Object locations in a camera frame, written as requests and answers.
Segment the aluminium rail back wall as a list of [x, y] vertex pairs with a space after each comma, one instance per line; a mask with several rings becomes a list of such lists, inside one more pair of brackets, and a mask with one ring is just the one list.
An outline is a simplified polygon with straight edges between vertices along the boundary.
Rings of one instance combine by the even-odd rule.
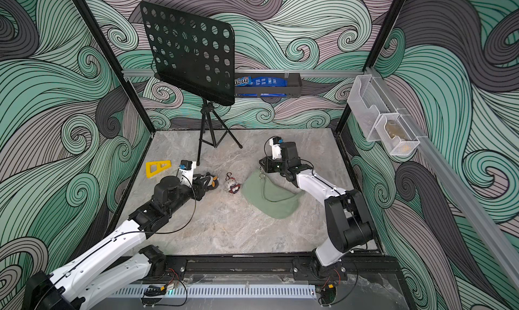
[[[300, 70], [280, 70], [280, 69], [237, 69], [235, 74], [246, 74], [246, 73], [282, 73], [283, 75], [289, 75], [291, 73], [298, 73], [302, 78], [352, 78], [359, 75], [363, 75], [364, 72], [360, 71], [341, 71], [341, 70], [316, 70], [316, 69], [300, 69]], [[124, 77], [151, 77], [155, 74], [152, 69], [123, 69], [122, 74]]]

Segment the black corner frame post right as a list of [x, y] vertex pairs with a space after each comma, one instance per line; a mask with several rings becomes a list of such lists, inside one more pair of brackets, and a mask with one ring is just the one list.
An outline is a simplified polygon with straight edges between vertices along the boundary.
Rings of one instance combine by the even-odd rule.
[[383, 46], [385, 45], [386, 40], [388, 39], [389, 34], [397, 21], [405, 1], [406, 0], [392, 0], [391, 5], [389, 6], [389, 10], [384, 15], [379, 17], [381, 21], [381, 30], [379, 31], [370, 50], [368, 58], [366, 59], [362, 69], [363, 71], [367, 71], [368, 68], [374, 68], [375, 63], [377, 62], [377, 58], [379, 57]]

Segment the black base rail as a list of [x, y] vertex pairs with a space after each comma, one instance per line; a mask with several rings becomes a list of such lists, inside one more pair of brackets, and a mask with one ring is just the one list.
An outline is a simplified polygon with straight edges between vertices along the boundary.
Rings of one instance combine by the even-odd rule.
[[194, 280], [224, 276], [239, 278], [288, 278], [295, 281], [346, 282], [349, 275], [371, 283], [403, 284], [404, 275], [394, 257], [374, 253], [343, 256], [332, 265], [319, 264], [315, 255], [306, 253], [264, 253], [244, 255], [168, 255], [166, 267], [181, 278]]

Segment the red carabiner keyring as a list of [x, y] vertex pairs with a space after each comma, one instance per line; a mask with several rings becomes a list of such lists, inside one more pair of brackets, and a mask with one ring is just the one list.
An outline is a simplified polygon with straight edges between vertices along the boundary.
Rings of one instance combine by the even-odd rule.
[[241, 184], [236, 181], [231, 172], [226, 174], [226, 181], [224, 183], [224, 190], [230, 194], [236, 194], [240, 191]]

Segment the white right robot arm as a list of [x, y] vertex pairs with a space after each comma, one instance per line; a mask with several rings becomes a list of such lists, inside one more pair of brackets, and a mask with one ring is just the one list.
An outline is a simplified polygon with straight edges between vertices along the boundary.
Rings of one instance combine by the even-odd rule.
[[368, 247], [376, 229], [360, 191], [340, 188], [318, 175], [311, 162], [300, 158], [294, 142], [273, 136], [264, 146], [271, 153], [259, 161], [262, 172], [278, 173], [324, 207], [328, 238], [314, 251], [320, 266], [339, 262], [358, 246]]

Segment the black music stand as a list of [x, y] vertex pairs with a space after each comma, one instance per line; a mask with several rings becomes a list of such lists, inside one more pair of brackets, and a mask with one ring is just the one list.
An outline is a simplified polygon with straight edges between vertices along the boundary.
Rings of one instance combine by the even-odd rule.
[[199, 143], [217, 148], [215, 105], [235, 104], [235, 32], [223, 21], [143, 1], [141, 17], [156, 77], [202, 100]]

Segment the clear plastic wall bin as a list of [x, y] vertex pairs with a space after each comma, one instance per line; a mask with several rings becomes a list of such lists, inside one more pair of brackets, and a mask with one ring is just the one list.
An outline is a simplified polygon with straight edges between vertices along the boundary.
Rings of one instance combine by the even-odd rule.
[[372, 75], [359, 75], [352, 85], [347, 103], [369, 142], [380, 142], [393, 157], [410, 157], [419, 141], [397, 112]]

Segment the green corduroy bag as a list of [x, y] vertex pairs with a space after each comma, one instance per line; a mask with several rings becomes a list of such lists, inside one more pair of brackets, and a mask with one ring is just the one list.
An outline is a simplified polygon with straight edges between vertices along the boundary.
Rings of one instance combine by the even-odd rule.
[[304, 191], [293, 193], [274, 184], [261, 170], [255, 170], [241, 188], [245, 200], [274, 219], [291, 216], [300, 205]]

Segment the penguin plush toy decoration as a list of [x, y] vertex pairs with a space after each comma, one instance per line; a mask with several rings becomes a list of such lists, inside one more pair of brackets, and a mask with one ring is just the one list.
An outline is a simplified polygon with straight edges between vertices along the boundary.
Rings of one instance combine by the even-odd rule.
[[204, 178], [205, 190], [211, 191], [219, 187], [218, 176], [214, 176], [211, 173], [206, 173]]

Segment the blue snack package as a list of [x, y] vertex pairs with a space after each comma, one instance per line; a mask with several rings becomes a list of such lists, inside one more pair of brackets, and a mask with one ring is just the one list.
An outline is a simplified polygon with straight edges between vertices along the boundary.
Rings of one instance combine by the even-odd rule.
[[287, 80], [279, 77], [239, 77], [235, 80], [235, 87], [287, 87]]

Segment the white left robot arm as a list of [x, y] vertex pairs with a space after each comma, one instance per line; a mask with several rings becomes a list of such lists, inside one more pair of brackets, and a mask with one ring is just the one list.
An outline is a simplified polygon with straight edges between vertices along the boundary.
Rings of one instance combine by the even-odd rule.
[[123, 254], [159, 235], [186, 202], [200, 201], [218, 187], [218, 177], [180, 172], [163, 177], [151, 199], [102, 241], [50, 274], [38, 272], [26, 283], [23, 309], [91, 309], [114, 292], [147, 276], [166, 273], [166, 257], [149, 245], [120, 265]]

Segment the black corner frame post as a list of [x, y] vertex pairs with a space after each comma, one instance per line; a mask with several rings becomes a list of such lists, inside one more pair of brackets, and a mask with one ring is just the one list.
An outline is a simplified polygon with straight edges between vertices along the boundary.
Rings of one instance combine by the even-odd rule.
[[142, 103], [140, 102], [140, 99], [137, 95], [137, 92], [130, 81], [126, 80], [122, 74], [122, 67], [119, 63], [118, 59], [116, 58], [113, 50], [108, 44], [107, 39], [105, 38], [105, 35], [103, 34], [101, 27], [99, 26], [98, 22], [96, 21], [93, 13], [91, 12], [86, 0], [72, 0], [74, 3], [76, 9], [78, 10], [80, 16], [82, 17], [83, 21], [85, 22], [86, 26], [88, 27], [89, 31], [94, 37], [94, 40], [99, 45], [101, 52], [105, 56], [105, 58], [108, 61], [109, 66], [111, 67], [112, 71], [115, 73], [118, 81], [120, 82], [122, 88], [126, 92], [129, 100], [133, 104], [133, 107], [135, 107], [136, 111], [138, 112], [140, 118], [142, 119], [143, 123], [145, 124], [146, 128], [150, 132], [150, 134], [153, 136], [156, 133], [156, 129], [154, 125], [151, 122], [150, 117], [146, 113]]
[[389, 6], [389, 10], [384, 15], [379, 17], [381, 21], [381, 30], [379, 31], [370, 50], [368, 58], [366, 59], [362, 69], [363, 71], [367, 71], [368, 68], [374, 68], [375, 63], [377, 62], [377, 58], [379, 57], [383, 46], [385, 45], [386, 40], [388, 39], [389, 34], [397, 21], [405, 1], [406, 0], [392, 0], [391, 5]]

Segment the black corner frame post left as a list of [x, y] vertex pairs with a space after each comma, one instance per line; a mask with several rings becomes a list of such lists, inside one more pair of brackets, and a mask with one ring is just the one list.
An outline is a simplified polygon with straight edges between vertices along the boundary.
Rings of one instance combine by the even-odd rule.
[[150, 117], [146, 113], [142, 103], [140, 102], [140, 99], [137, 95], [137, 92], [130, 81], [126, 80], [122, 74], [122, 67], [119, 63], [118, 59], [116, 58], [113, 50], [108, 44], [107, 39], [105, 38], [105, 35], [103, 34], [101, 27], [99, 26], [98, 22], [96, 21], [93, 13], [91, 12], [86, 0], [72, 0], [74, 3], [76, 9], [78, 10], [80, 16], [82, 17], [83, 21], [85, 22], [86, 26], [88, 27], [89, 31], [94, 37], [94, 40], [99, 45], [101, 52], [105, 56], [105, 58], [108, 61], [109, 66], [111, 67], [112, 71], [115, 73], [118, 81], [120, 82], [122, 88], [126, 92], [129, 100], [133, 104], [133, 107], [135, 107], [136, 111], [138, 112], [140, 118], [142, 119], [143, 123], [145, 124], [146, 128], [150, 132], [150, 134], [153, 136], [156, 133], [156, 129], [154, 125], [151, 122]]

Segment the yellow plastic triangle frame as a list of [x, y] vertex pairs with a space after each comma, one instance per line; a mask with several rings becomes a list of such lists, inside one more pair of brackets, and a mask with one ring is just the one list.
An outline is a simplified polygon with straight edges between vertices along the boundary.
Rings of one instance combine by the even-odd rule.
[[145, 173], [147, 178], [152, 178], [159, 173], [171, 168], [172, 163], [169, 160], [166, 161], [150, 161], [145, 164]]

